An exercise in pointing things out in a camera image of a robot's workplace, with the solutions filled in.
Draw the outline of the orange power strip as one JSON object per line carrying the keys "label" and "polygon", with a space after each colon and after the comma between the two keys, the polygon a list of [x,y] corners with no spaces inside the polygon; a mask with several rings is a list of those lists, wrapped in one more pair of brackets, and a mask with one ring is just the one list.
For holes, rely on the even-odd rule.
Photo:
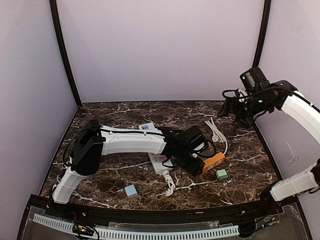
{"label": "orange power strip", "polygon": [[203,167],[203,173],[206,173],[212,168],[215,168],[217,165],[223,163],[226,159],[226,156],[222,152],[218,152],[213,157],[210,157],[206,160],[204,160],[204,167]]}

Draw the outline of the white multicolour power strip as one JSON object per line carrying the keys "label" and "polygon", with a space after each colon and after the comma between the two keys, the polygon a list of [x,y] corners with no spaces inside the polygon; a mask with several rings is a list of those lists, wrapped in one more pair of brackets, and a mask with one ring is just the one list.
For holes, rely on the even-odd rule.
{"label": "white multicolour power strip", "polygon": [[[154,124],[152,122],[149,122],[149,123],[144,123],[144,124],[139,125],[138,128],[140,130],[153,130],[156,127],[154,126]],[[172,167],[163,166],[162,162],[157,162],[156,154],[148,153],[148,157],[149,157],[150,162],[151,162],[151,164],[153,166],[154,172],[157,175],[162,174],[164,171],[171,171],[173,169]]]}

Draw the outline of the green plug adapter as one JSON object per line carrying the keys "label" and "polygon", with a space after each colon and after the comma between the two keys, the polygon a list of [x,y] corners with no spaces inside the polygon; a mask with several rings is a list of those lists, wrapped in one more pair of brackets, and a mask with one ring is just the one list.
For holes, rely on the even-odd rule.
{"label": "green plug adapter", "polygon": [[219,182],[227,180],[229,178],[229,175],[225,169],[219,169],[215,174]]}

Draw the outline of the pink plug adapter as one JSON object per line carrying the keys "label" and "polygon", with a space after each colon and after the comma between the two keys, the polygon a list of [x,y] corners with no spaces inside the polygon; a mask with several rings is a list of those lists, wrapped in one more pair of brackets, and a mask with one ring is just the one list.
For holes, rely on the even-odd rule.
{"label": "pink plug adapter", "polygon": [[157,162],[162,163],[162,162],[167,160],[167,157],[165,155],[157,154],[155,156],[155,159],[156,159]]}

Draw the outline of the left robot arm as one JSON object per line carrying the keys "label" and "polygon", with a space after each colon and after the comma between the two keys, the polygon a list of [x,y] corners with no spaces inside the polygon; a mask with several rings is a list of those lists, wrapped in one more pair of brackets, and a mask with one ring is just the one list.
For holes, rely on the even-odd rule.
{"label": "left robot arm", "polygon": [[161,155],[172,159],[174,166],[190,175],[199,176],[205,166],[202,152],[209,144],[196,125],[186,130],[171,127],[123,129],[91,120],[67,145],[71,151],[64,151],[62,155],[66,169],[53,187],[52,200],[54,203],[67,204],[81,181],[98,171],[101,157],[111,154]]}

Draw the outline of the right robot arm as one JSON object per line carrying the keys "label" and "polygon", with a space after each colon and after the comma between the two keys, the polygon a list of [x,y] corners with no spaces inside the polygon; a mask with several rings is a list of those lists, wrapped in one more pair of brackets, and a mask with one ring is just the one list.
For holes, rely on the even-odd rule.
{"label": "right robot arm", "polygon": [[[315,141],[320,141],[320,110],[289,81],[269,82],[259,67],[253,67],[240,75],[243,89],[237,88],[229,96],[224,90],[225,101],[219,117],[234,115],[234,124],[243,128],[251,127],[258,117],[279,111]],[[313,194],[320,189],[320,162],[268,186],[261,194],[261,201],[275,204],[282,200],[308,192]]]}

